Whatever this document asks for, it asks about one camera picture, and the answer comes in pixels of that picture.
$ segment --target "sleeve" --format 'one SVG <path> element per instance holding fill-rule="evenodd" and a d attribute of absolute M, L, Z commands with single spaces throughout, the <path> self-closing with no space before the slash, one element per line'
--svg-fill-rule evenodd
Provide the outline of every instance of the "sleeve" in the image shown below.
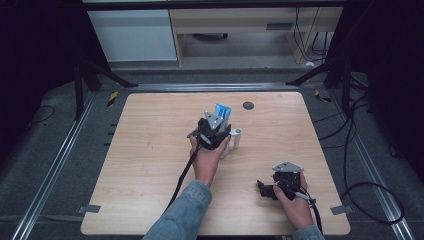
<path fill-rule="evenodd" d="M 195 240 L 211 201 L 212 193 L 209 187 L 201 181 L 192 181 L 153 224 L 143 240 Z"/>
<path fill-rule="evenodd" d="M 324 236 L 316 225 L 311 225 L 298 229 L 293 240 L 324 240 Z"/>

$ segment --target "black horizontal bar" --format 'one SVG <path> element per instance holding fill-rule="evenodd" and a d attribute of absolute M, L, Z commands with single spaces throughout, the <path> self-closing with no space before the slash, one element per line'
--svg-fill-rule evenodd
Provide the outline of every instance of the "black horizontal bar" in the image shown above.
<path fill-rule="evenodd" d="M 85 11 L 159 10 L 159 9 L 216 9 L 216 8 L 295 8 L 343 7 L 369 0 L 217 0 L 161 2 L 60 3 L 59 7 Z"/>

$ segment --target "hand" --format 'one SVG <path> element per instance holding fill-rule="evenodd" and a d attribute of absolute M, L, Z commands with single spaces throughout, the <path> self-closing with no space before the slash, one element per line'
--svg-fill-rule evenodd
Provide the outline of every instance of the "hand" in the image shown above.
<path fill-rule="evenodd" d="M 215 177 L 216 170 L 218 169 L 219 159 L 221 158 L 222 153 L 227 148 L 228 142 L 230 141 L 230 136 L 226 137 L 218 148 L 214 150 L 208 150 L 201 148 L 197 153 L 197 157 L 193 162 L 194 174 L 196 180 L 202 181 L 209 187 L 212 184 L 213 178 Z M 196 150 L 197 139 L 194 136 L 190 137 L 191 150 L 190 156 Z"/>
<path fill-rule="evenodd" d="M 308 187 L 303 173 L 300 173 L 300 185 L 305 190 Z M 286 197 L 283 190 L 277 186 L 274 186 L 274 192 L 281 205 L 283 206 L 283 210 L 286 213 L 288 219 L 296 229 L 314 225 L 311 210 L 309 209 L 309 203 L 305 199 L 295 197 L 291 201 Z"/>

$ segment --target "gray carpet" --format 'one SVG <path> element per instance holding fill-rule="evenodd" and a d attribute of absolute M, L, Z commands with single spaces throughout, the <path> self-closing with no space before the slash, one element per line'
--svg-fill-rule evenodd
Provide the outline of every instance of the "gray carpet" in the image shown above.
<path fill-rule="evenodd" d="M 251 69 L 249 71 L 148 71 L 143 72 L 143 74 L 139 72 L 121 72 L 118 74 L 130 81 L 147 84 L 157 82 L 254 83 L 258 79 L 261 82 L 281 83 L 293 80 L 302 73 L 302 70 Z M 76 210 L 80 205 L 85 205 L 90 200 L 107 154 L 107 143 L 112 140 L 112 136 L 108 133 L 114 131 L 115 127 L 112 124 L 118 122 L 125 99 L 132 92 L 104 77 L 102 79 L 103 87 L 96 93 L 93 107 L 89 112 L 89 120 L 82 127 L 66 164 L 41 212 L 42 216 L 82 216 L 77 214 Z M 304 86 L 296 90 L 302 93 L 313 121 L 339 113 L 334 102 L 321 101 L 314 95 L 313 89 L 319 88 L 322 97 L 331 97 L 330 92 L 323 89 L 322 79 L 323 76 L 318 76 L 312 83 L 305 83 Z M 114 90 L 119 90 L 119 95 L 114 105 L 107 107 L 110 94 Z M 70 83 L 50 91 L 45 96 L 42 105 L 53 107 L 54 113 L 51 111 L 51 107 L 40 108 L 34 117 L 34 121 L 40 122 L 33 123 L 28 127 L 26 135 L 10 156 L 9 168 L 2 171 L 2 184 L 0 186 L 1 239 L 8 239 L 12 236 L 17 220 L 31 203 L 73 123 L 75 114 L 73 91 L 73 84 Z M 354 94 L 354 98 L 358 98 L 360 95 L 361 93 L 357 92 Z M 323 137 L 332 133 L 342 123 L 340 115 L 316 122 L 317 135 Z M 359 131 L 358 135 L 372 155 L 372 159 L 387 186 L 402 200 L 405 206 L 405 218 L 413 234 L 416 239 L 424 239 L 424 231 L 421 228 L 424 221 L 422 201 L 424 189 L 422 183 L 406 161 L 393 158 L 390 155 L 390 146 L 382 136 L 373 114 L 367 111 L 367 107 L 362 107 L 356 111 L 355 123 Z M 322 147 L 325 148 L 324 154 L 340 194 L 345 190 L 343 184 L 343 148 L 327 147 L 343 144 L 346 130 L 321 142 Z M 347 152 L 347 164 L 349 184 L 368 181 L 364 167 L 351 144 L 349 144 Z M 367 211 L 385 219 L 380 202 L 376 198 L 374 190 L 370 187 L 354 190 L 352 195 Z M 343 203 L 350 205 L 351 201 L 347 198 L 343 200 Z M 355 207 L 354 209 L 354 213 L 348 214 L 351 232 L 346 236 L 327 236 L 327 239 L 398 239 L 391 226 L 377 223 Z M 12 216 L 11 220 L 5 221 L 7 216 Z M 34 226 L 29 239 L 140 239 L 140 236 L 88 237 L 80 232 L 79 227 L 80 223 L 78 222 L 57 222 L 43 219 Z M 252 237 L 249 239 L 274 238 Z"/>

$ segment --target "table top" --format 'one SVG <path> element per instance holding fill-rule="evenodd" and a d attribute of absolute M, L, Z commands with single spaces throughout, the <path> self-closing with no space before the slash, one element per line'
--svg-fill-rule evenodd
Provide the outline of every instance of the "table top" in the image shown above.
<path fill-rule="evenodd" d="M 243 103 L 254 104 L 252 110 Z M 273 166 L 303 167 L 317 200 L 323 232 L 350 231 L 305 102 L 297 92 L 137 93 L 129 95 L 85 214 L 87 235 L 144 235 L 161 216 L 188 159 L 187 134 L 215 103 L 232 107 L 229 123 L 242 129 L 240 146 L 220 160 L 213 200 L 199 235 L 289 235 L 294 232 L 278 201 L 261 197 L 260 180 L 272 184 Z M 188 172 L 181 189 L 194 179 Z"/>

